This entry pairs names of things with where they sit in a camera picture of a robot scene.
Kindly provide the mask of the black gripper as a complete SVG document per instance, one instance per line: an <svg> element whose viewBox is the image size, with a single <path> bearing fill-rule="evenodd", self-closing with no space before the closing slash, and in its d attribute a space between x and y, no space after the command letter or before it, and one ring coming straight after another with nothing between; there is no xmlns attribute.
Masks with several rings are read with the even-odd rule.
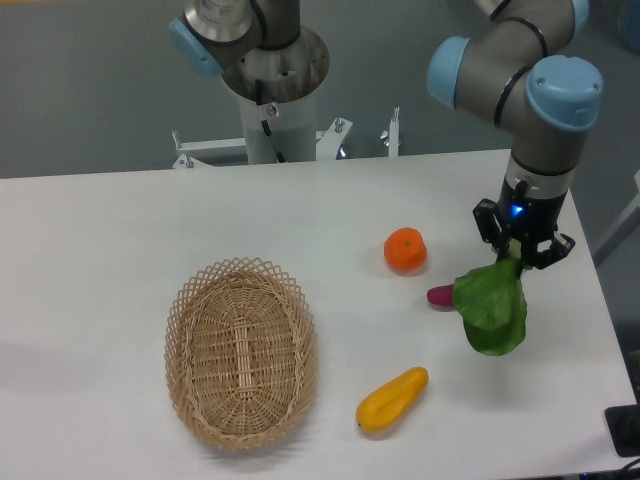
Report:
<svg viewBox="0 0 640 480"><path fill-rule="evenodd" d="M497 256L504 255L505 236L523 239L520 246L519 275L525 270L544 270L565 259L575 240L556 233L557 221L571 184L571 172L559 175L535 173L517 162L508 162L497 204L482 199L473 209L481 239ZM538 250L534 239L550 239L549 247Z"/></svg>

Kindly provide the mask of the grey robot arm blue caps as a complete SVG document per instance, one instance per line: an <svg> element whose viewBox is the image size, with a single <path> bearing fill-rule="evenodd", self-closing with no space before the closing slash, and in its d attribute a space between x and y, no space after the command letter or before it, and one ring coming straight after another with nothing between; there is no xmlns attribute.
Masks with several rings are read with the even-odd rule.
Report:
<svg viewBox="0 0 640 480"><path fill-rule="evenodd" d="M492 22L478 41L446 39L427 69L428 92L513 139L497 201L473 211L499 258L544 269L574 247L557 219L586 138L597 120L603 79L562 49L582 30L585 1L483 1ZM253 164L333 159L346 133L316 133L315 93L329 70L325 43L300 21L296 1L189 1L169 26L185 61L219 77L236 96Z"/></svg>

